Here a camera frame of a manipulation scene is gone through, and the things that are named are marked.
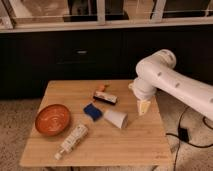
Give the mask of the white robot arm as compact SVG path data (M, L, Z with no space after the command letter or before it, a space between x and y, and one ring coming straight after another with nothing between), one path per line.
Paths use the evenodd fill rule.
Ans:
M176 72L175 65L176 56L167 49L140 60L132 83L136 98L148 101L159 88L213 121L213 86Z

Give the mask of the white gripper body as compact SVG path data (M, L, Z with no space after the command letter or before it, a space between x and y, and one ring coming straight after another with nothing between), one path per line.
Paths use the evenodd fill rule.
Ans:
M128 85L137 99L149 101L156 93L156 88L147 81L137 77Z

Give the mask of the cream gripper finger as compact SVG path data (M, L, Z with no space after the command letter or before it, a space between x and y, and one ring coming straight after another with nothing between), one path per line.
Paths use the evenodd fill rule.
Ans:
M149 107L151 105L150 101L146 101L146 100L138 100L137 101L137 107L138 107L138 114L140 116L144 115L147 113Z

